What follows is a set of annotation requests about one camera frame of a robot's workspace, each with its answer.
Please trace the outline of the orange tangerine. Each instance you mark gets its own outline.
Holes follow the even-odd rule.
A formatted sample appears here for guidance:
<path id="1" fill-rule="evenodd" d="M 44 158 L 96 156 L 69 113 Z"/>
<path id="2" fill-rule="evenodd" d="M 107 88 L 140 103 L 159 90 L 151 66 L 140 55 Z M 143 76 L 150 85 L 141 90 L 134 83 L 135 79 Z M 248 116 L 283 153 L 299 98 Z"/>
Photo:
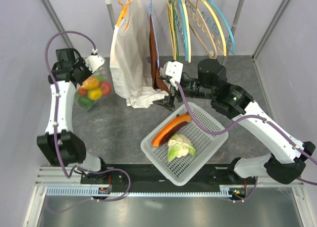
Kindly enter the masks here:
<path id="1" fill-rule="evenodd" d="M 99 87 L 99 80 L 95 76 L 90 76 L 88 79 L 86 79 L 81 88 L 85 90 L 93 90 Z"/>

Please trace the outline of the clear dotted zip top bag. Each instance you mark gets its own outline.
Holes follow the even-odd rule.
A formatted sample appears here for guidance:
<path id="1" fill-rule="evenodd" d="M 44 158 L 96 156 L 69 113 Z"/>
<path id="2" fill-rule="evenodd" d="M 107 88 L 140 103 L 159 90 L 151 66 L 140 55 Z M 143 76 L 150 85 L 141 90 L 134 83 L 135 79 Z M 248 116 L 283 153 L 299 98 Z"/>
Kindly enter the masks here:
<path id="1" fill-rule="evenodd" d="M 74 103 L 82 109 L 89 110 L 100 99 L 108 96 L 111 90 L 109 71 L 107 68 L 101 67 L 86 79 L 82 85 L 77 85 Z"/>

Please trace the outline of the yellow lemon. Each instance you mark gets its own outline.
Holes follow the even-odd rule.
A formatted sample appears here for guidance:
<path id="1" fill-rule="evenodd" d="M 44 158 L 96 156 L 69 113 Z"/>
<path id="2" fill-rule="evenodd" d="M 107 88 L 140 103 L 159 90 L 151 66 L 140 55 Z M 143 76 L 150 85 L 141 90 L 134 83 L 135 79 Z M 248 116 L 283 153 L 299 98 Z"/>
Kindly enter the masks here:
<path id="1" fill-rule="evenodd" d="M 91 100 L 98 100 L 103 95 L 101 88 L 96 88 L 93 90 L 88 90 L 87 97 Z"/>

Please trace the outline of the red apple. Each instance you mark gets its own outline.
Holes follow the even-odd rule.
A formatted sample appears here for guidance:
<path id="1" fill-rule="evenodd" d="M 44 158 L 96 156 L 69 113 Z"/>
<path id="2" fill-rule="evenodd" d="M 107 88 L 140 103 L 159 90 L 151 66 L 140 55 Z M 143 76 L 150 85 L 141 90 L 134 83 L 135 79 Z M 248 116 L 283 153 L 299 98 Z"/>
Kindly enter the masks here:
<path id="1" fill-rule="evenodd" d="M 107 96 L 111 93 L 111 84 L 107 81 L 102 81 L 99 88 L 102 90 L 102 96 Z"/>

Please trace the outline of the green bell pepper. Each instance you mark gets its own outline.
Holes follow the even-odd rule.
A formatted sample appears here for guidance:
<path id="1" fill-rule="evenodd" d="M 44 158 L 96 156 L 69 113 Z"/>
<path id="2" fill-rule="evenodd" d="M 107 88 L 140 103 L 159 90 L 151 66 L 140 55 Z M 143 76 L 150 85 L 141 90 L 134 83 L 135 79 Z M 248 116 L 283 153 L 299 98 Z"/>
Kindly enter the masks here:
<path id="1" fill-rule="evenodd" d="M 85 109 L 89 109 L 90 107 L 94 105 L 94 101 L 89 99 L 86 95 L 78 94 L 76 98 L 76 102 L 80 107 Z"/>

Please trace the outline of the orange carrot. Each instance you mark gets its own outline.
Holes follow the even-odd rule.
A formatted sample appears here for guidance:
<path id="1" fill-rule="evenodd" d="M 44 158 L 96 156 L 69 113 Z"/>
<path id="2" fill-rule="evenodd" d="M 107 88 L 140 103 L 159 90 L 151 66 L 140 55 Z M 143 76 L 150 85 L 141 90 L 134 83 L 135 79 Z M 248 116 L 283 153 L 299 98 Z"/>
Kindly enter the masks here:
<path id="1" fill-rule="evenodd" d="M 77 92 L 78 92 L 80 95 L 86 95 L 86 94 L 87 94 L 87 90 L 85 90 L 85 89 L 78 89 Z"/>

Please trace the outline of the light green cucumber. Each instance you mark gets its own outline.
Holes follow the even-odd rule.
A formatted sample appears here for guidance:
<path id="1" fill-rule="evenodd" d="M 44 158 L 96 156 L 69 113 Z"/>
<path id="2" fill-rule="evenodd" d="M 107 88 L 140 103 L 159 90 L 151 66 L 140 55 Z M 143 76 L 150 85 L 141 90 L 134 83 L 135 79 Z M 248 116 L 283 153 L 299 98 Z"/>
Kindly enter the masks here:
<path id="1" fill-rule="evenodd" d="M 96 78 L 99 80 L 100 83 L 106 80 L 106 78 L 103 76 L 96 76 Z"/>

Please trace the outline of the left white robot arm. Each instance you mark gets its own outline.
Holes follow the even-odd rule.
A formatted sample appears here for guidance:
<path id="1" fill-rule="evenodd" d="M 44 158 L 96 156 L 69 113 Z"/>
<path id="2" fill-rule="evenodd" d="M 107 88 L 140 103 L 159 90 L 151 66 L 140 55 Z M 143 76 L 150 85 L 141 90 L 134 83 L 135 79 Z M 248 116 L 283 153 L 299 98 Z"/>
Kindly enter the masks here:
<path id="1" fill-rule="evenodd" d="M 52 95 L 49 121 L 45 133 L 37 136 L 37 146 L 52 166 L 79 166 L 92 171 L 92 179 L 103 184 L 109 173 L 102 168 L 101 158 L 89 154 L 83 140 L 74 134 L 72 108 L 77 86 L 92 78 L 105 60 L 97 49 L 87 58 L 74 48 L 58 49 L 56 57 L 48 77 Z"/>

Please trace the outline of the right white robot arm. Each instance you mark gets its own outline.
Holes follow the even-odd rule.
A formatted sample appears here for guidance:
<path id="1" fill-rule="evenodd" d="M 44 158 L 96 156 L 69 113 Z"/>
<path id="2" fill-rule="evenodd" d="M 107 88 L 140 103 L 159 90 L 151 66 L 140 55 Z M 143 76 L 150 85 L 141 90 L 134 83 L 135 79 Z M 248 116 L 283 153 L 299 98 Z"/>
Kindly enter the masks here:
<path id="1" fill-rule="evenodd" d="M 261 109 L 245 89 L 229 83 L 226 68 L 218 60 L 201 60 L 197 71 L 197 78 L 185 77 L 181 62 L 166 62 L 155 76 L 170 85 L 169 94 L 154 103 L 172 111 L 177 99 L 184 103 L 192 121 L 205 133 L 219 136 L 239 124 L 269 149 L 270 154 L 265 156 L 234 159 L 233 168 L 226 175 L 230 183 L 239 184 L 248 177 L 269 176 L 281 184 L 290 184 L 301 179 L 306 160 L 316 163 L 312 157 L 316 146 L 310 141 L 292 137 Z M 211 107 L 233 123 L 219 132 L 208 130 L 195 117 L 187 98 L 209 99 Z"/>

